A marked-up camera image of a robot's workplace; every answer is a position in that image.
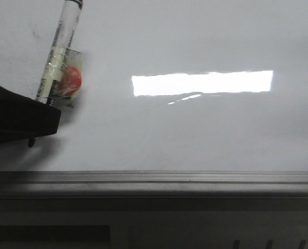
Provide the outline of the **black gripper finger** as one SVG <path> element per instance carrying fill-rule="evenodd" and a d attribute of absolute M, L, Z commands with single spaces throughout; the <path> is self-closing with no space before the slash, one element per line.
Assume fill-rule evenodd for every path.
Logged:
<path fill-rule="evenodd" d="M 0 86 L 0 144 L 56 134 L 61 111 Z"/>

